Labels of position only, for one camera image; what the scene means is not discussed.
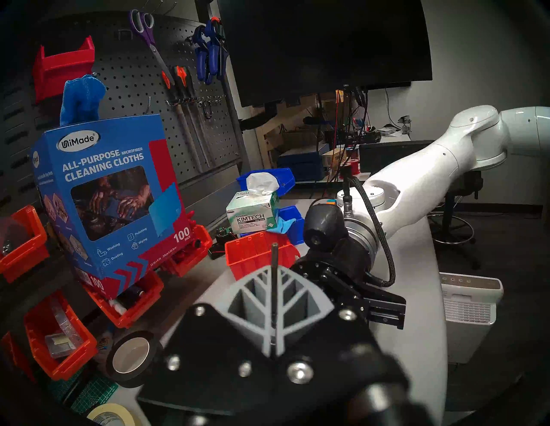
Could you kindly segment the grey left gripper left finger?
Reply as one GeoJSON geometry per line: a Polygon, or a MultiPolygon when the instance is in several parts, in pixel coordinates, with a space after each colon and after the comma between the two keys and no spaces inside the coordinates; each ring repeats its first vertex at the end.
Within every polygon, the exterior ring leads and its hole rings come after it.
{"type": "Polygon", "coordinates": [[[263,267],[224,290],[214,308],[264,356],[275,348],[271,313],[271,268],[263,267]]]}

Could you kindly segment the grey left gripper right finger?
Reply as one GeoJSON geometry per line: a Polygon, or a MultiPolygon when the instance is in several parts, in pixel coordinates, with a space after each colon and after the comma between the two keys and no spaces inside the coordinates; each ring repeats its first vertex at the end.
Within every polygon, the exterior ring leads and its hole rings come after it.
{"type": "Polygon", "coordinates": [[[334,310],[316,284],[286,267],[278,268],[275,356],[282,356],[334,310]]]}

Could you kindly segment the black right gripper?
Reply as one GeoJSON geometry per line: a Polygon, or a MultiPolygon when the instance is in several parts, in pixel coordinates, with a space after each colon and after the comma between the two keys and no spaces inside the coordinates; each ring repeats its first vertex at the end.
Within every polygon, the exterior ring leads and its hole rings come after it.
{"type": "Polygon", "coordinates": [[[404,329],[406,299],[371,283],[370,253],[355,240],[340,240],[331,252],[313,248],[291,271],[319,287],[338,307],[350,307],[367,322],[404,329]]]}

